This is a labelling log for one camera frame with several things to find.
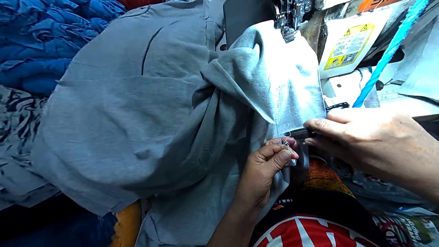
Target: yellow warning sticker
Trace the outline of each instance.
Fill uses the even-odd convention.
[[[374,27],[374,24],[368,23],[349,28],[335,43],[324,70],[354,63],[369,40]]]

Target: patterned fabric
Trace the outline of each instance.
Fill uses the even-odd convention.
[[[33,172],[29,157],[46,101],[0,86],[0,210],[31,207],[58,192]]]
[[[327,166],[326,162],[318,158],[309,160],[308,178],[301,187],[301,190],[305,189],[338,191],[355,198],[337,174]]]

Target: hand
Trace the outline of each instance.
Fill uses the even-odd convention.
[[[305,143],[439,201],[439,142],[410,116],[379,108],[336,109],[304,126],[332,139],[309,138]]]
[[[272,139],[247,159],[235,199],[219,222],[208,247],[248,246],[260,210],[270,195],[274,175],[299,156],[292,138]]]
[[[236,191],[234,204],[240,207],[261,209],[270,195],[274,175],[291,159],[299,156],[293,151],[293,138],[283,137],[269,140],[264,147],[248,156],[244,172]]]

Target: finger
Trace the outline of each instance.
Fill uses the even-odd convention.
[[[299,158],[299,155],[292,148],[290,148],[286,145],[279,144],[279,143],[272,143],[272,144],[269,144],[267,146],[264,146],[261,149],[259,149],[258,151],[256,151],[254,153],[254,155],[255,155],[255,158],[259,159],[259,162],[260,162],[260,160],[268,161],[271,159],[271,157],[273,157],[275,154],[279,153],[283,149],[291,152],[290,159],[296,160]]]
[[[290,147],[291,147],[291,146],[294,145],[294,143],[296,141],[294,140],[293,137],[284,136],[284,137],[278,137],[278,138],[274,138],[274,139],[268,140],[268,141],[266,141],[264,143],[264,146],[267,146],[267,145],[270,145],[270,144],[273,144],[273,143],[279,143],[279,144],[283,144],[284,145],[285,142],[288,142]]]
[[[271,175],[275,175],[278,171],[285,167],[285,165],[291,160],[292,153],[288,149],[283,149],[279,153],[275,154],[268,162],[268,166],[272,171]]]
[[[353,121],[364,121],[370,118],[376,118],[380,115],[387,115],[387,111],[380,108],[344,108],[332,109],[326,119],[347,124]]]
[[[310,119],[303,126],[332,139],[343,139],[346,125],[328,119]]]
[[[356,165],[358,163],[358,161],[351,155],[351,152],[346,150],[346,147],[343,147],[340,143],[329,140],[328,138],[307,138],[305,139],[305,143],[326,151],[327,153],[330,153],[351,165]]]

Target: blue fabric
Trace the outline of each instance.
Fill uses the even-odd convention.
[[[0,0],[0,84],[49,96],[76,53],[125,12],[117,0]]]
[[[403,22],[398,28],[398,31],[390,41],[389,47],[387,47],[387,49],[384,51],[384,54],[381,57],[380,61],[378,62],[374,72],[372,73],[371,78],[366,83],[364,88],[361,90],[360,95],[358,96],[352,107],[361,107],[363,105],[364,99],[369,94],[372,87],[375,86],[375,83],[378,81],[381,72],[384,70],[386,65],[390,62],[396,50],[399,48],[401,42],[407,36],[413,23],[424,11],[427,4],[428,4],[428,0],[416,0],[416,2],[409,8],[406,17],[404,18]]]

